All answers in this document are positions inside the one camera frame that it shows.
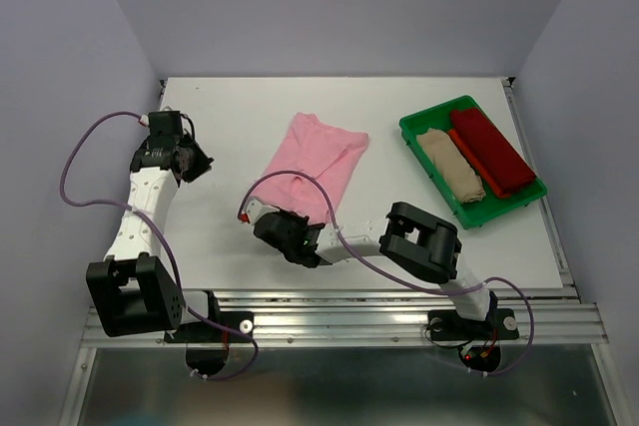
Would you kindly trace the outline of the pink t-shirt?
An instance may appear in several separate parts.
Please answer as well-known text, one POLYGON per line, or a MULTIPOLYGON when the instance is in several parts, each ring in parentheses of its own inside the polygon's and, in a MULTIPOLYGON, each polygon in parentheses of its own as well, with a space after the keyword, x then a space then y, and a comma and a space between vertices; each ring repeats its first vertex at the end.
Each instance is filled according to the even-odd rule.
POLYGON ((297 113, 264 174, 281 171, 257 186, 262 203, 326 223, 328 196, 336 208, 369 144, 366 133, 322 123, 314 114, 297 113))

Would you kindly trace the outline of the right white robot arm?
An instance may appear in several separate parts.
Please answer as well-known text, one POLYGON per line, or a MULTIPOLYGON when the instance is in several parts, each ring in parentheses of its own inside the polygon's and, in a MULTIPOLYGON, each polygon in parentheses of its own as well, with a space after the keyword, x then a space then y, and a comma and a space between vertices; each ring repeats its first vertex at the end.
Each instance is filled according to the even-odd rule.
POLYGON ((495 324, 496 301, 462 260, 457 228, 408 203, 393 204, 384 219, 337 227, 312 224, 306 216, 252 198, 244 219, 255 237, 291 263, 316 268, 383 256, 451 298, 465 333, 481 336, 495 324))

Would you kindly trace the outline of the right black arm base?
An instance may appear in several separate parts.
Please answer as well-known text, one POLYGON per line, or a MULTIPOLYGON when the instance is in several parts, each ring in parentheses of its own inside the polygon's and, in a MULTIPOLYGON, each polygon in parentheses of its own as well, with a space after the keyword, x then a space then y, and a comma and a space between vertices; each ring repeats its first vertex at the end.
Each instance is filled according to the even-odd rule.
POLYGON ((520 334, 509 308, 497 308, 483 321, 464 319, 451 309, 437 309, 427 316, 425 337, 435 346, 455 350, 471 371, 489 376, 500 366, 500 343, 518 340, 520 334))

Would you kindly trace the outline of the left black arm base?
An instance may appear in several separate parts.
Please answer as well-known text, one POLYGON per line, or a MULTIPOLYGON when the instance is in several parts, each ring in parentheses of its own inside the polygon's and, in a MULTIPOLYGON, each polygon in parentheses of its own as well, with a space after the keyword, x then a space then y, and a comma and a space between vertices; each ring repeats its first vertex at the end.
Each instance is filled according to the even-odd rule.
POLYGON ((185 347, 185 363, 191 377, 224 381, 247 373, 259 357, 253 338, 254 315, 222 312, 210 290, 188 290, 179 327, 164 333, 164 341, 185 347))

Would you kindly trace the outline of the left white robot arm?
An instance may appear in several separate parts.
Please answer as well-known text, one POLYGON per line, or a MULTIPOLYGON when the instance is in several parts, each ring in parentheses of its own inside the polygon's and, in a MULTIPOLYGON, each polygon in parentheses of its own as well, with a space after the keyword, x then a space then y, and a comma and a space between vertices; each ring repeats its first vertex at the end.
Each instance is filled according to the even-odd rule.
POLYGON ((211 169, 179 111, 154 112, 149 135, 130 163, 129 196, 116 237, 103 260, 89 264, 87 285, 110 337, 179 328, 186 301, 179 281, 162 263, 164 226, 183 183, 211 169))

